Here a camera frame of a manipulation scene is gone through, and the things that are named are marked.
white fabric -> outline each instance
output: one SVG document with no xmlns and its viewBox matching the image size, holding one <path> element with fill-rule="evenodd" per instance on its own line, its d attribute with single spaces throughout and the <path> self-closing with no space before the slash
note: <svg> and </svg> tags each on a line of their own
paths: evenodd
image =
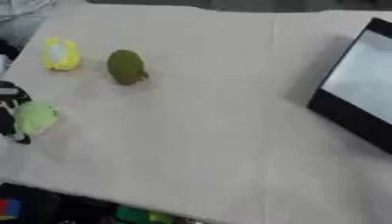
<svg viewBox="0 0 392 224">
<path fill-rule="evenodd" d="M 45 21 L 57 0 L 0 0 L 0 39 L 22 48 Z"/>
<path fill-rule="evenodd" d="M 6 75 L 62 120 L 2 147 L 0 178 L 227 223 L 390 221 L 390 157 L 305 108 L 375 13 L 71 8 Z M 43 68 L 52 36 L 79 45 L 80 68 Z M 116 85 L 117 49 L 140 53 L 149 81 Z"/>
<path fill-rule="evenodd" d="M 0 0 L 0 21 L 15 16 L 35 13 L 38 10 L 54 5 L 57 0 Z"/>
</svg>

plush toy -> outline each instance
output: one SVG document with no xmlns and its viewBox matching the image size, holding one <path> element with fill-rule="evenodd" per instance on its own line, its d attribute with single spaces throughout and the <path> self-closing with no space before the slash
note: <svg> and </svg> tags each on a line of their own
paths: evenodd
<svg viewBox="0 0 392 224">
<path fill-rule="evenodd" d="M 140 56 L 128 50 L 113 52 L 108 58 L 108 70 L 121 85 L 132 85 L 149 77 Z"/>
<path fill-rule="evenodd" d="M 16 109 L 14 117 L 18 130 L 29 136 L 36 136 L 56 123 L 58 111 L 50 105 L 29 101 Z"/>
<path fill-rule="evenodd" d="M 49 38 L 45 41 L 43 62 L 47 69 L 72 70 L 80 61 L 79 51 L 71 40 L 60 41 L 59 38 Z"/>
<path fill-rule="evenodd" d="M 0 134 L 20 144 L 29 144 L 58 119 L 55 108 L 32 98 L 15 84 L 0 80 Z"/>
</svg>

black object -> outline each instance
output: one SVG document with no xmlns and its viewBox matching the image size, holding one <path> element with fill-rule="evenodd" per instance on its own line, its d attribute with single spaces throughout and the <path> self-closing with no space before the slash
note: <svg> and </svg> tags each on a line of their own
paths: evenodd
<svg viewBox="0 0 392 224">
<path fill-rule="evenodd" d="M 32 98 L 21 87 L 12 82 L 0 80 L 0 134 L 13 138 L 20 144 L 31 143 L 29 136 L 17 133 L 15 130 L 15 119 L 10 111 L 31 100 Z"/>
<path fill-rule="evenodd" d="M 364 39 L 366 38 L 365 36 L 368 35 L 377 35 L 375 37 L 378 37 L 377 39 L 381 39 L 384 43 L 390 41 L 390 49 L 389 45 L 378 45 L 375 42 L 374 49 L 380 53 L 392 53 L 392 24 L 379 18 L 373 18 L 365 29 L 362 30 L 359 37 L 351 44 L 339 62 L 334 66 L 330 74 L 323 80 L 307 107 L 352 131 L 359 137 L 366 139 L 371 144 L 380 147 L 386 152 L 392 153 L 392 122 L 388 119 L 388 116 L 391 115 L 391 113 L 388 113 L 388 110 L 392 107 L 392 104 L 382 103 L 392 99 L 392 86 L 386 83 L 388 80 L 392 80 L 391 69 L 382 69 L 382 67 L 378 67 L 381 65 L 379 64 L 381 62 L 377 59 L 372 60 L 369 58 L 368 60 L 362 59 L 358 66 L 367 69 L 367 66 L 369 65 L 375 70 L 378 69 L 377 71 L 374 71 L 374 73 L 361 74 L 361 71 L 363 71 L 361 69 L 354 69 L 355 72 L 358 73 L 342 73 L 341 70 L 339 70 L 342 64 L 344 64 L 342 61 L 345 61 L 347 55 L 353 51 L 359 42 L 361 42 L 361 44 L 367 43 L 364 42 L 366 41 Z M 350 54 L 350 57 L 350 60 L 354 61 L 354 56 Z M 349 75 L 351 83 L 349 83 L 350 81 L 348 81 L 348 78 L 345 78 L 345 80 L 337 80 L 340 79 L 340 77 L 338 77 L 339 75 L 340 77 L 342 77 L 342 75 L 348 77 Z M 334 83 L 338 83 L 336 85 L 340 85 L 339 88 L 343 88 L 340 90 L 336 88 L 337 90 L 335 90 L 333 87 L 328 87 L 328 85 L 332 85 L 332 77 L 334 78 Z M 361 86 L 359 86 L 359 82 L 356 82 L 356 79 L 359 79 L 358 77 L 363 79 L 361 80 L 363 81 Z M 355 98 L 346 96 L 348 94 L 344 94 L 345 91 L 351 91 L 350 94 L 354 93 L 356 95 Z M 367 101 L 369 93 L 372 94 L 372 101 Z"/>
<path fill-rule="evenodd" d="M 15 60 L 19 55 L 19 50 L 0 39 L 0 54 L 5 54 L 10 60 Z"/>
<path fill-rule="evenodd" d="M 0 199 L 14 199 L 21 203 L 19 217 L 0 221 L 8 224 L 50 224 L 60 205 L 57 193 L 22 185 L 0 185 Z"/>
</svg>

light green toy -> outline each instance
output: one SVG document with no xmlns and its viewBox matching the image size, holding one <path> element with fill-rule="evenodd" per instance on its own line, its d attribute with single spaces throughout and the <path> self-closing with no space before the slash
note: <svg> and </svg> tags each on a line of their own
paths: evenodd
<svg viewBox="0 0 392 224">
<path fill-rule="evenodd" d="M 22 104 L 14 114 L 17 129 L 30 136 L 39 135 L 54 125 L 59 113 L 44 103 L 29 101 Z"/>
</svg>

yellow toy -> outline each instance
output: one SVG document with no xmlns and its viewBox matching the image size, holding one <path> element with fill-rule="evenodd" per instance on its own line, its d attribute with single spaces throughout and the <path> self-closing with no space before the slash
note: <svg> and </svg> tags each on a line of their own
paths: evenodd
<svg viewBox="0 0 392 224">
<path fill-rule="evenodd" d="M 76 43 L 69 39 L 49 38 L 45 40 L 44 67 L 52 70 L 72 70 L 81 61 Z"/>
</svg>

